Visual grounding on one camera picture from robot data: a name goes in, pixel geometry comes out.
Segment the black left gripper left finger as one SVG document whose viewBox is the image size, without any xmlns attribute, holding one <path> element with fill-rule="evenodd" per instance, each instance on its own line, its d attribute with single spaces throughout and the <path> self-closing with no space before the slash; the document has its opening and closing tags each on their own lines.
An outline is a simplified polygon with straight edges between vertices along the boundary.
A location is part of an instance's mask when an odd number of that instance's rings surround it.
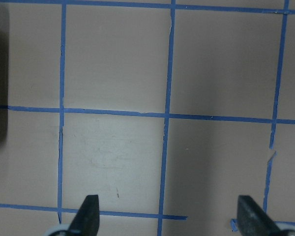
<svg viewBox="0 0 295 236">
<path fill-rule="evenodd" d="M 69 236 L 96 236 L 100 226 L 98 195 L 87 195 L 68 228 Z"/>
</svg>

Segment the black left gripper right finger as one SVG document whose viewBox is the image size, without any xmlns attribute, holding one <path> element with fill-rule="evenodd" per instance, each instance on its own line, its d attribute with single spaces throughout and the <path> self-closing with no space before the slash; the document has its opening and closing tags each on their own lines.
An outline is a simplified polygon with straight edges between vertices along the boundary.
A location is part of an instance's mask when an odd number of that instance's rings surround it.
<svg viewBox="0 0 295 236">
<path fill-rule="evenodd" d="M 237 227 L 242 236 L 274 236 L 280 228 L 248 195 L 237 199 Z"/>
</svg>

